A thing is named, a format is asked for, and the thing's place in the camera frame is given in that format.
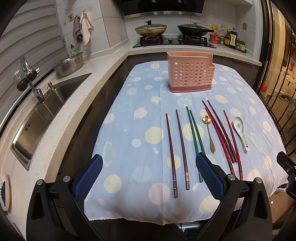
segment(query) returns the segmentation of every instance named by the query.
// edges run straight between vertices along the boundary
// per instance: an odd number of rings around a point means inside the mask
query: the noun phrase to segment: wok
[[[194,24],[181,24],[178,25],[178,29],[181,33],[192,36],[192,37],[202,37],[206,35],[207,33],[213,33],[216,30],[208,29],[206,27],[197,25],[197,23]]]
[[[143,25],[135,28],[135,31],[137,32],[137,34],[144,37],[163,34],[167,28],[167,26],[164,24],[152,24],[151,20],[145,23],[147,23],[147,25]]]

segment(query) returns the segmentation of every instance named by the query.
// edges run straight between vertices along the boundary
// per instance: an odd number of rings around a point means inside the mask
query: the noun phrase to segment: glass door
[[[273,118],[286,152],[296,160],[296,36],[279,9],[270,7],[270,58],[257,93]]]

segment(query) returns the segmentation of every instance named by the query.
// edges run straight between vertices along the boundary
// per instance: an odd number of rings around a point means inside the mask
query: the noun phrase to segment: screw
[[[259,177],[257,177],[257,178],[256,178],[256,182],[257,182],[257,183],[262,183],[262,179],[259,178]]]
[[[64,176],[64,177],[63,177],[63,181],[64,181],[64,182],[69,182],[70,179],[71,179],[70,176]]]
[[[231,181],[235,180],[235,175],[229,174],[228,179]]]
[[[42,179],[39,179],[39,180],[36,182],[37,185],[41,185],[42,183],[43,183],[43,180],[42,180]]]

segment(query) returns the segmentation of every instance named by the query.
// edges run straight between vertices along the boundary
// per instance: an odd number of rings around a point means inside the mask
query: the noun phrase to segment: pink utensil holder
[[[215,72],[213,55],[203,52],[167,52],[171,92],[210,90]]]

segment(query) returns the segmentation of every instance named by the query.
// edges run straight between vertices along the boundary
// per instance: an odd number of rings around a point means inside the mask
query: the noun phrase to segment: white porcelain spoon
[[[246,151],[249,151],[250,147],[248,145],[246,136],[244,135],[244,122],[242,121],[242,119],[239,116],[236,116],[233,119],[233,127],[234,127],[235,131],[237,132],[237,134],[239,135],[240,139],[242,140],[244,148],[246,149]]]

